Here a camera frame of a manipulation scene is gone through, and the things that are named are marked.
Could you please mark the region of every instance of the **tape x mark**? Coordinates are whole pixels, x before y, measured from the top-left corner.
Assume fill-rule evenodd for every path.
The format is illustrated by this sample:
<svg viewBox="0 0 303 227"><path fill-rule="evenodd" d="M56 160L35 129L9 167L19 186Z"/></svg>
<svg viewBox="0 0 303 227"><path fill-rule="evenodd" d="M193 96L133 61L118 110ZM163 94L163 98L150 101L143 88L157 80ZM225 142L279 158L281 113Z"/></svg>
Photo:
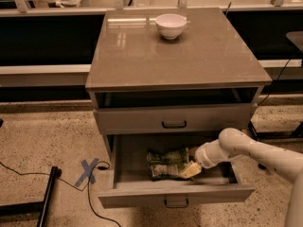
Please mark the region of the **tape x mark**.
<svg viewBox="0 0 303 227"><path fill-rule="evenodd" d="M96 165L97 162L98 162L98 158L95 158L94 161L90 165L88 165L88 163L86 162L86 160L83 160L81 162L81 164L82 164L82 166L84 168L84 172L80 176L80 178L77 180L77 182L75 183L76 187L80 187L80 185L83 183L83 181L86 178L89 178L89 175L91 174L91 171L92 171L92 169L94 168L94 166ZM93 184L95 182L96 182L95 177L92 174L90 183Z"/></svg>

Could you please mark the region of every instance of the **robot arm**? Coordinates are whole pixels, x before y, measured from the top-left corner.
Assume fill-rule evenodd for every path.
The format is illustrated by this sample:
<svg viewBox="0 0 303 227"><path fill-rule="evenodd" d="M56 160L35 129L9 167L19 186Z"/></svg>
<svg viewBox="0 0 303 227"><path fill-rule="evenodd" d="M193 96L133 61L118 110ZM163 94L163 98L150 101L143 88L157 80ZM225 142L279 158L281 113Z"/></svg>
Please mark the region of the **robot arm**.
<svg viewBox="0 0 303 227"><path fill-rule="evenodd" d="M211 168L237 155L251 157L294 184L285 226L303 226L303 155L257 142L236 129L225 129L218 140L196 150L195 160L202 167Z"/></svg>

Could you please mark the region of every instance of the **speckled floor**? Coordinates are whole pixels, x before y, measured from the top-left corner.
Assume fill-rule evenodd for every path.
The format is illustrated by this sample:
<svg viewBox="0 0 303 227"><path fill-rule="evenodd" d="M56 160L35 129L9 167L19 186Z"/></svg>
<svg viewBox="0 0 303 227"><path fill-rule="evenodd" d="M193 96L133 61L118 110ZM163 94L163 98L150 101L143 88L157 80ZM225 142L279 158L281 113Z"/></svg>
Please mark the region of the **speckled floor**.
<svg viewBox="0 0 303 227"><path fill-rule="evenodd" d="M75 184L83 173L81 162L108 161L89 101L51 103L2 103L0 117L0 161L15 170L49 173L52 166L62 170L61 178ZM258 131L289 131L303 121L303 96L271 97L253 117ZM280 147L303 152L302 141L275 141ZM103 209L94 194L105 181L95 171L97 183L91 185L91 199L97 213L113 218L123 227L140 226L283 226L292 186L269 170L242 157L235 168L244 185L256 191L240 203L190 205L186 209L165 206ZM0 204L41 201L48 177L19 176L0 166ZM35 226L37 215L1 217L0 226ZM46 226L117 226L91 211L87 190L77 191L56 181Z"/></svg>

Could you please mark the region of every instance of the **cabinet drawer front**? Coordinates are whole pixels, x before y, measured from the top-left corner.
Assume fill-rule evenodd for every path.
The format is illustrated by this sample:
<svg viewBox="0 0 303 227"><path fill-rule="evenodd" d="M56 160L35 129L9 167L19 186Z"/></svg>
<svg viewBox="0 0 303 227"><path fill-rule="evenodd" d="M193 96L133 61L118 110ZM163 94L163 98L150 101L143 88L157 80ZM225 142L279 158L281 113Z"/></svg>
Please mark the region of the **cabinet drawer front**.
<svg viewBox="0 0 303 227"><path fill-rule="evenodd" d="M165 205L168 208L185 208L193 204L245 201L253 188L247 186L199 186L174 191L146 189L134 191L113 190L98 194L104 208Z"/></svg>
<svg viewBox="0 0 303 227"><path fill-rule="evenodd" d="M250 104L192 107L112 109L94 112L102 134L243 129L251 118Z"/></svg>
<svg viewBox="0 0 303 227"><path fill-rule="evenodd" d="M243 186L231 163L221 163L191 180L153 181L148 168L148 149L168 152L184 146L199 146L209 139L192 132L174 134L115 135L109 170L109 188L98 192L104 208L245 201L254 191Z"/></svg>

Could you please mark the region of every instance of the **gray cabinet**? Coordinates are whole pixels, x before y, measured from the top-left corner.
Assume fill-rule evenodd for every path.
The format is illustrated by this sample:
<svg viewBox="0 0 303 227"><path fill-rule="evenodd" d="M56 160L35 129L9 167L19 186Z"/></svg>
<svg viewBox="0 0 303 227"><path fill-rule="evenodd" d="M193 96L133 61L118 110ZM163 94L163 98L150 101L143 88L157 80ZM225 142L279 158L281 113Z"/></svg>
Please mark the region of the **gray cabinet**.
<svg viewBox="0 0 303 227"><path fill-rule="evenodd" d="M163 13L187 17L177 39L161 38ZM108 11L86 83L111 159L104 207L244 201L230 163L188 181L152 181L147 149L197 147L204 132L247 127L271 79L219 9Z"/></svg>

